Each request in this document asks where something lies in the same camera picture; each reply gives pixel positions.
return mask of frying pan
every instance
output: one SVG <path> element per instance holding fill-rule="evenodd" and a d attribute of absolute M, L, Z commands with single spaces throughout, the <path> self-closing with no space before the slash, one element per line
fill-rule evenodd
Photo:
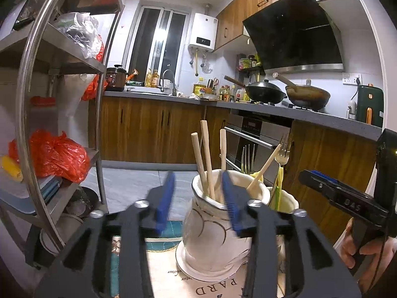
<path fill-rule="evenodd" d="M 330 100 L 331 94 L 326 90 L 310 85 L 296 85 L 279 73 L 273 73 L 273 77 L 287 85 L 285 90 L 288 98 L 296 106 L 318 111 Z"/>
<path fill-rule="evenodd" d="M 225 79 L 244 87 L 248 97 L 256 102 L 278 104 L 287 96 L 277 85 L 269 83 L 267 79 L 263 82 L 255 82 L 249 85 L 244 85 L 229 76 L 225 76 Z"/>

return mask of oven handle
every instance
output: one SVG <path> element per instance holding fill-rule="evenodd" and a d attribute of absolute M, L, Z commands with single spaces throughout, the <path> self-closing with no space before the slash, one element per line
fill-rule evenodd
<path fill-rule="evenodd" d="M 226 158 L 226 163 L 227 163 L 229 166 L 232 166 L 232 168 L 233 168 L 234 170 L 237 170 L 238 172 L 241 172 L 241 169 L 240 169 L 239 167 L 237 167 L 234 163 L 232 163 L 228 158 Z"/>
<path fill-rule="evenodd" d="M 257 145 L 260 145 L 260 146 L 263 146 L 263 147 L 266 147 L 266 148 L 269 148 L 269 149 L 275 149 L 276 148 L 276 146 L 273 146 L 270 143 L 267 143 L 267 142 L 262 141 L 260 139 L 254 138 L 254 137 L 252 137 L 252 136 L 250 136 L 248 134 L 236 131 L 236 130 L 231 129 L 229 127 L 224 127 L 224 129 L 226 131 L 229 131 L 230 133 L 234 133 L 235 135 L 238 135 L 239 137 L 242 137 L 242 138 L 245 138 L 245 139 L 247 139 L 249 141 L 252 141 L 252 142 L 256 143 Z"/>

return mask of green appliance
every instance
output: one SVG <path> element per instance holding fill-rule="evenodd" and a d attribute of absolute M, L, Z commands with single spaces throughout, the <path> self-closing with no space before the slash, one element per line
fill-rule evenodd
<path fill-rule="evenodd" d="M 357 96 L 356 120 L 382 127 L 384 111 L 383 91 L 372 84 L 360 85 Z"/>

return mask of metal fork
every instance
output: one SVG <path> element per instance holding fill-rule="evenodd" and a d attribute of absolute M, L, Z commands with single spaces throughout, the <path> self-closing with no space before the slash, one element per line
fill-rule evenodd
<path fill-rule="evenodd" d="M 252 146 L 252 155 L 250 151 L 250 145 L 243 148 L 241 153 L 241 172 L 243 174 L 253 174 L 254 173 L 254 155 L 255 155 L 255 145 Z"/>
<path fill-rule="evenodd" d="M 281 148 L 278 151 L 278 153 L 275 155 L 274 159 L 278 163 L 279 167 L 285 166 L 288 163 L 289 159 L 289 153 L 291 151 L 291 138 L 287 135 L 283 135 L 281 138 L 280 144 Z M 275 177 L 274 183 L 273 183 L 273 188 L 271 189 L 271 195 L 270 195 L 270 200 L 269 200 L 269 206 L 271 205 L 271 202 L 273 201 L 274 194 L 275 194 L 275 183 L 278 177 L 278 172 Z"/>

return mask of plastic bag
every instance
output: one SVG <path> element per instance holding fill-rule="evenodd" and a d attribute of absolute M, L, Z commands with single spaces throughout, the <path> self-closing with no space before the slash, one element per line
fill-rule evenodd
<path fill-rule="evenodd" d="M 97 32 L 98 20 L 89 13 L 61 14 L 54 27 L 81 47 L 84 58 L 96 57 L 99 53 L 102 41 Z"/>
<path fill-rule="evenodd" d="M 53 136 L 45 130 L 35 131 L 29 140 L 30 152 L 36 176 L 55 175 L 75 183 L 81 183 L 90 170 L 90 158 L 84 147 L 66 137 Z M 8 155 L 19 163 L 17 144 L 8 144 Z"/>
<path fill-rule="evenodd" d="M 97 61 L 102 61 L 103 50 L 104 50 L 104 46 L 102 43 L 100 51 L 97 55 Z M 99 81 L 99 75 L 97 74 L 97 75 L 95 75 L 93 81 L 91 83 L 89 83 L 87 88 L 85 89 L 84 94 L 81 97 L 82 101 L 92 100 L 93 98 L 95 98 L 97 96 L 98 81 Z M 106 86 L 108 86 L 108 82 L 105 79 L 104 85 L 103 85 L 103 90 L 105 90 Z"/>
<path fill-rule="evenodd" d="M 60 82 L 58 91 L 58 111 L 62 116 L 75 115 L 81 97 L 87 87 L 95 79 L 95 74 L 65 75 Z"/>

